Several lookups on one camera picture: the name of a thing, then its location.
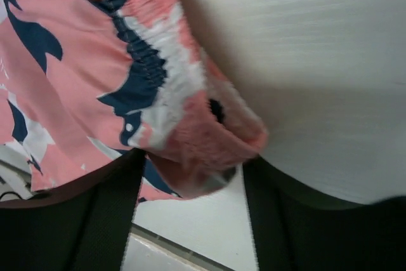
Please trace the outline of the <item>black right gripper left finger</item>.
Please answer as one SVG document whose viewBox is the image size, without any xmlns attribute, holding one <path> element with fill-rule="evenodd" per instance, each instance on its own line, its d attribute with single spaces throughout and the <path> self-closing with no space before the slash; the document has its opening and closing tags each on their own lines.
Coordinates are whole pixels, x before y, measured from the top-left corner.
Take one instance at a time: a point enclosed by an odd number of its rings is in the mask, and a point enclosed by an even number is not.
<svg viewBox="0 0 406 271">
<path fill-rule="evenodd" d="M 31 199 L 1 203 L 1 270 L 120 270 L 145 152 Z"/>
</svg>

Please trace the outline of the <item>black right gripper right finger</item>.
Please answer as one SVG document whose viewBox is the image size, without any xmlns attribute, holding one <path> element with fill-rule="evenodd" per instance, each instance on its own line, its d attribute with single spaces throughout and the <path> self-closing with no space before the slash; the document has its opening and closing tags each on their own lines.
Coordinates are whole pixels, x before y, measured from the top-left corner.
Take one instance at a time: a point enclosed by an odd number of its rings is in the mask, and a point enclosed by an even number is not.
<svg viewBox="0 0 406 271">
<path fill-rule="evenodd" d="M 260 270 L 404 270 L 405 198 L 319 192 L 257 158 L 242 167 Z"/>
</svg>

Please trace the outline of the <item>pink shark print shorts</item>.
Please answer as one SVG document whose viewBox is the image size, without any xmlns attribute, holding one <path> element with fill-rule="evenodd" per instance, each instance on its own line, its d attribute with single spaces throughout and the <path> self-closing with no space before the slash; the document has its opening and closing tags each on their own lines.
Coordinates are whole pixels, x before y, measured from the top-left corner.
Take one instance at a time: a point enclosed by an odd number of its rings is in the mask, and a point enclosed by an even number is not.
<svg viewBox="0 0 406 271">
<path fill-rule="evenodd" d="M 266 140 L 180 0 L 1 0 L 1 145 L 32 192 L 142 149 L 140 202 L 193 199 Z"/>
</svg>

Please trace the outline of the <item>aluminium table frame rail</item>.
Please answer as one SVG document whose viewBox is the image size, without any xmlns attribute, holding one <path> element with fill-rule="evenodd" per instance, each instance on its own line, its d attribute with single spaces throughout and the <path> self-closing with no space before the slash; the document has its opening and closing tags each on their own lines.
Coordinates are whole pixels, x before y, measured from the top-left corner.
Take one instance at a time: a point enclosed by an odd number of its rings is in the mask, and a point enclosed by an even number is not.
<svg viewBox="0 0 406 271">
<path fill-rule="evenodd" d="M 27 200 L 35 195 L 26 187 L 25 172 L 1 163 L 1 203 Z M 224 266 L 177 244 L 157 239 L 131 223 L 120 270 L 223 270 Z"/>
</svg>

